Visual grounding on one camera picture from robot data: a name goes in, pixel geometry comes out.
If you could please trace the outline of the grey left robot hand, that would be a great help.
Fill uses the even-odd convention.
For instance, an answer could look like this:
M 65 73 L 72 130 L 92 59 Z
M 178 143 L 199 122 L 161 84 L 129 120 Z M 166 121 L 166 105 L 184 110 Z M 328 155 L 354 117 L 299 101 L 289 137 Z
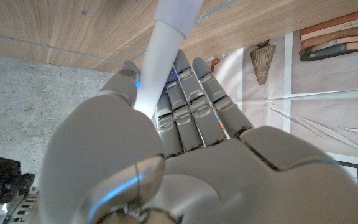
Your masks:
M 202 59 L 179 51 L 159 126 L 134 109 L 127 61 L 50 140 L 43 223 L 358 223 L 358 185 L 331 157 L 270 126 L 255 128 Z

